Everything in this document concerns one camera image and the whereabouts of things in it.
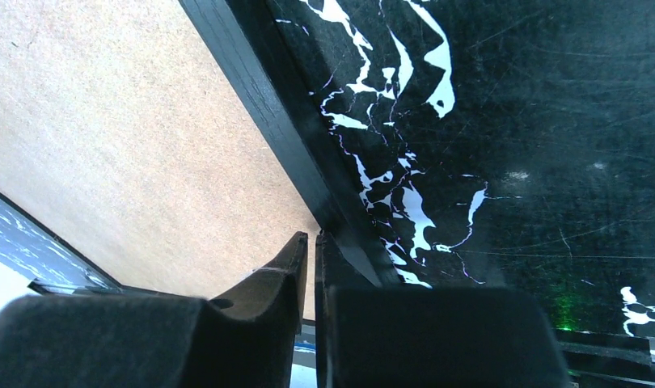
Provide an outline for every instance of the tan surface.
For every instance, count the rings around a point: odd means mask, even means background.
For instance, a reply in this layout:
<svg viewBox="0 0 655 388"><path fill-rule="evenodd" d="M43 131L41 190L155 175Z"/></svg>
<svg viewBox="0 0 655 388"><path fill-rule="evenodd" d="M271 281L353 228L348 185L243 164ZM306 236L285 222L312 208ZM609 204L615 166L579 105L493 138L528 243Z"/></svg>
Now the tan surface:
<svg viewBox="0 0 655 388"><path fill-rule="evenodd" d="M118 281L183 295L318 229L168 0L0 0L0 191Z"/></svg>

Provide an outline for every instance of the screw hole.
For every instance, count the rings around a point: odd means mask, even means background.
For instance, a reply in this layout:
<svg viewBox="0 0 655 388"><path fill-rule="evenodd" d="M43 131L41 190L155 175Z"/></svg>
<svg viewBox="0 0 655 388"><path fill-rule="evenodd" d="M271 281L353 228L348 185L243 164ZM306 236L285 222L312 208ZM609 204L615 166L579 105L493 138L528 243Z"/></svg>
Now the screw hole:
<svg viewBox="0 0 655 388"><path fill-rule="evenodd" d="M211 303L213 303L217 308L221 310L229 309L235 305L230 299L225 299L224 297L217 297L212 299Z"/></svg>

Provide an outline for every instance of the black border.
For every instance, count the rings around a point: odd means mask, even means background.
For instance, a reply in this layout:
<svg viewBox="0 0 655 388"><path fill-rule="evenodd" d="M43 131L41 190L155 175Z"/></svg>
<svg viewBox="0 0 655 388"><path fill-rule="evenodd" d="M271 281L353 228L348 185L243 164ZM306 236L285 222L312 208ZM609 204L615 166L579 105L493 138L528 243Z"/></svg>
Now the black border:
<svg viewBox="0 0 655 388"><path fill-rule="evenodd" d="M400 285L268 5L259 0L180 4L320 227L332 233L344 257L371 283Z"/></svg>
<svg viewBox="0 0 655 388"><path fill-rule="evenodd" d="M106 272L105 272L103 269L101 269L98 265L94 264L94 262L92 262L91 260L89 260L85 255L83 255L82 253L80 253L77 249L73 248L73 246L71 246L71 245L70 245L66 240L64 240L61 236L59 236L58 234L54 233L51 229L49 229L48 227L46 227L46 226L45 226L44 224L42 224L41 222L37 221L37 219L34 218L33 216L31 216L30 213L26 212L26 211L23 210L20 206L16 205L15 202L13 202L12 200L10 200L7 196L4 196L1 192L0 192L0 200L1 200L2 202L4 202L5 204L9 205L9 206L10 206L11 208L13 208L13 210L15 210L16 212L20 213L21 216L27 218L27 220L30 221L30 222L32 222L33 224L35 224L35 226L37 226L38 228L42 229L42 231L44 231L46 234L48 234L51 238L53 238L53 239L54 239L57 243L59 243L62 247L64 247L65 249L67 249L67 250L68 250L72 255L75 255L77 259L79 259L79 260L82 261L84 264L86 264L87 267L92 268L94 271L96 271L96 272L99 273L101 276L103 276L104 279L108 281L108 283L107 283L106 285L107 285L110 289L122 289L122 288L123 288L123 285L122 285L118 280L116 280L116 278L114 278L114 277L111 276L111 275L108 275L108 273L106 273Z"/></svg>

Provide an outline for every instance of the beige board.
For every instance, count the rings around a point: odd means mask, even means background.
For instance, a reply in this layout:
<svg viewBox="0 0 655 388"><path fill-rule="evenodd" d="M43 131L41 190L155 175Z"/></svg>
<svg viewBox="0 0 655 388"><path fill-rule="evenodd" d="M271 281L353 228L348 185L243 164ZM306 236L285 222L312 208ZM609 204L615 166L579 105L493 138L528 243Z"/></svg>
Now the beige board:
<svg viewBox="0 0 655 388"><path fill-rule="evenodd" d="M318 226L178 2L0 0L0 191L126 285L213 297Z"/></svg>

